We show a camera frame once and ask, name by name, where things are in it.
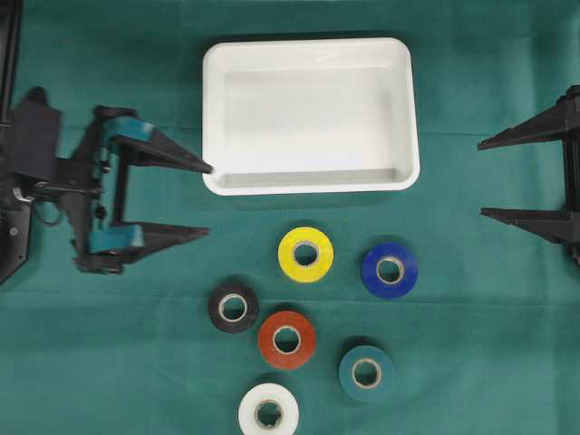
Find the electrical tape roll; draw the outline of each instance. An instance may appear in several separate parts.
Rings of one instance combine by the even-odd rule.
[[[288,328],[298,335],[298,345],[292,352],[278,349],[275,337],[278,332]],[[262,357],[276,369],[294,370],[304,365],[316,347],[316,332],[310,321],[295,311],[280,311],[269,316],[257,337]]]
[[[237,319],[228,319],[224,314],[225,304],[232,298],[240,299],[244,305],[243,313]],[[209,297],[209,319],[217,329],[224,333],[237,334],[244,332],[254,324],[258,313],[259,305],[256,294],[247,285],[227,283],[216,288]]]
[[[379,273],[383,261],[393,262],[399,275],[386,281]],[[385,243],[371,249],[362,261],[362,280],[373,295],[383,299],[395,299],[410,292],[419,276],[417,260],[409,249],[396,243]]]
[[[354,376],[358,363],[370,363],[375,367],[374,383],[364,385]],[[391,358],[374,346],[357,346],[347,352],[339,367],[339,379],[344,392],[357,401],[381,401],[393,390],[395,368]]]
[[[273,426],[264,425],[257,411],[265,403],[273,403],[280,412]],[[261,383],[246,393],[237,410],[237,420],[244,435],[293,435],[298,427],[300,412],[292,393],[276,383]]]
[[[313,247],[316,259],[303,266],[296,261],[295,251],[302,245]],[[312,227],[298,227],[288,232],[278,246],[278,263],[282,271],[298,283],[314,283],[330,270],[334,261],[333,244],[325,233]]]

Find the dark teal tape roll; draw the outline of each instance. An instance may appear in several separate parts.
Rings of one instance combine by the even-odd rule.
[[[371,388],[357,385],[354,379],[354,366],[359,361],[376,363],[377,383]],[[357,346],[352,348],[341,360],[338,370],[343,390],[357,401],[381,401],[393,390],[395,383],[395,368],[391,358],[381,349],[373,346]]]

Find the white plastic tray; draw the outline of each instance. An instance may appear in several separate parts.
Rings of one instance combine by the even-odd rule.
[[[392,38],[214,45],[203,160],[218,195],[406,189],[419,176],[409,50]]]

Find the green table surface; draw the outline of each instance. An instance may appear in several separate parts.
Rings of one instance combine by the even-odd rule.
[[[299,434],[580,430],[580,271],[560,246],[479,215],[561,207],[561,147],[476,150],[578,82],[578,2],[25,3],[14,101],[47,89],[64,113],[63,156],[98,103],[135,108],[200,154],[201,61],[216,42],[380,34],[411,49],[421,173],[403,192],[226,198],[199,174],[136,169],[127,219],[212,232],[123,276],[81,274],[70,227],[34,222],[30,260],[0,288],[1,433],[234,434],[242,396],[263,381],[297,398]],[[276,260],[281,236],[301,224],[335,249],[313,285],[287,279]],[[388,239],[420,264],[396,302],[360,278],[364,253]],[[231,276],[261,304],[238,335],[206,313]],[[281,307],[306,314],[318,334],[314,358],[293,372],[256,347],[259,324]],[[385,402],[343,393],[337,367],[354,343],[392,357],[398,384]]]

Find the black tape roll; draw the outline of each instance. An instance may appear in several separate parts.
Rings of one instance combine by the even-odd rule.
[[[244,304],[244,312],[237,319],[224,315],[224,304],[230,298],[238,298]],[[209,297],[208,314],[211,323],[220,331],[229,334],[243,333],[254,324],[259,313],[257,297],[247,285],[228,283],[216,288]]]

